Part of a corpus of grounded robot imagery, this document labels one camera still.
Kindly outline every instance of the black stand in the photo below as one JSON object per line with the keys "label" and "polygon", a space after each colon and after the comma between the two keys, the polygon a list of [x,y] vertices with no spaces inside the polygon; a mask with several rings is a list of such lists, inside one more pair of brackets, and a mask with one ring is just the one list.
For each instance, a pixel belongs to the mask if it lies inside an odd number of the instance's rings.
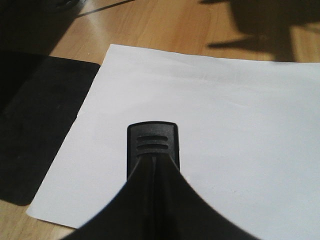
{"label": "black stand", "polygon": [[173,160],[177,142],[170,144],[178,139],[177,130],[169,122],[129,126],[126,184],[64,240],[256,240],[213,210],[185,181],[179,160]]}

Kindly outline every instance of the wooden floor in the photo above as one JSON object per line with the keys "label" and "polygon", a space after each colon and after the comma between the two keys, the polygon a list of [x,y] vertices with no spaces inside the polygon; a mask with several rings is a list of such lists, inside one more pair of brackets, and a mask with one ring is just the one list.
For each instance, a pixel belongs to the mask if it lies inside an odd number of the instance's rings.
{"label": "wooden floor", "polygon": [[[0,5],[0,48],[101,64],[110,44],[218,58],[320,62],[318,0],[53,0]],[[0,240],[57,240],[73,230],[0,201]]]}

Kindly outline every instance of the black pad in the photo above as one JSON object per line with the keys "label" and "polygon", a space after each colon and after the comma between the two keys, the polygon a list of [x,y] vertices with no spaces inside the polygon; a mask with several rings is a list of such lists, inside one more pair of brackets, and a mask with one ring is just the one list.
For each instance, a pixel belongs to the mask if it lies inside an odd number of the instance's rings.
{"label": "black pad", "polygon": [[1,51],[0,199],[30,204],[99,65]]}

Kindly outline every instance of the sheet of paper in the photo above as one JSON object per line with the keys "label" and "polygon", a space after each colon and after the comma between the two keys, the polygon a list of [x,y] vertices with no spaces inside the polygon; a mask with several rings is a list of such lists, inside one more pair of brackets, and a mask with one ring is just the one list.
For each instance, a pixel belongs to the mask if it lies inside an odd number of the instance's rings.
{"label": "sheet of paper", "polygon": [[27,213],[78,228],[126,181],[127,127],[174,122],[180,170],[263,240],[320,239],[320,63],[111,45]]}

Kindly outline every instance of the wooden surface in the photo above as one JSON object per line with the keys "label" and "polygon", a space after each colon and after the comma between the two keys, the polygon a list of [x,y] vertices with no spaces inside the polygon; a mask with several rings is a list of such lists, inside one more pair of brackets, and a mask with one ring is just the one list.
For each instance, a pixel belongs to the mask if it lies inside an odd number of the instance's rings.
{"label": "wooden surface", "polygon": [[[98,64],[110,44],[320,62],[318,0],[82,0],[63,12],[55,12],[48,0],[39,2],[7,4],[1,13],[2,49]],[[0,201],[0,240],[57,240],[73,231],[28,217],[26,208]]]}

